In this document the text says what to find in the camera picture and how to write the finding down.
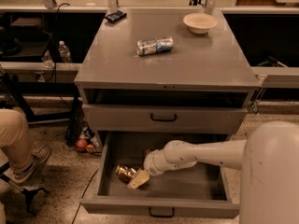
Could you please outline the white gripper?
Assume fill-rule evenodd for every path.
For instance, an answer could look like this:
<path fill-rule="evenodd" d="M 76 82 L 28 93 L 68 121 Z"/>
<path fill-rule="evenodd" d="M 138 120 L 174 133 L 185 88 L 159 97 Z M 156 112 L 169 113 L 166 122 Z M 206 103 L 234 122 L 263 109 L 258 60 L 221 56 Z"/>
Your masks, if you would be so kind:
<path fill-rule="evenodd" d="M 146 149 L 143 151 L 144 169 L 139 169 L 127 185 L 128 189 L 137 189 L 150 180 L 150 175 L 161 175 L 169 170 L 170 163 L 162 150 Z"/>

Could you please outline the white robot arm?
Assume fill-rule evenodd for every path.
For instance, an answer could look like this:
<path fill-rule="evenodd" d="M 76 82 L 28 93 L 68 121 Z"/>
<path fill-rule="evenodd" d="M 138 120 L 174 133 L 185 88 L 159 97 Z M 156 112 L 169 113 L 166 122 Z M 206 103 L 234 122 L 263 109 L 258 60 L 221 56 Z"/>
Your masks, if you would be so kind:
<path fill-rule="evenodd" d="M 299 126 L 270 121 L 245 140 L 191 144 L 173 140 L 147 155 L 128 187 L 196 163 L 241 171 L 239 224 L 299 224 Z"/>

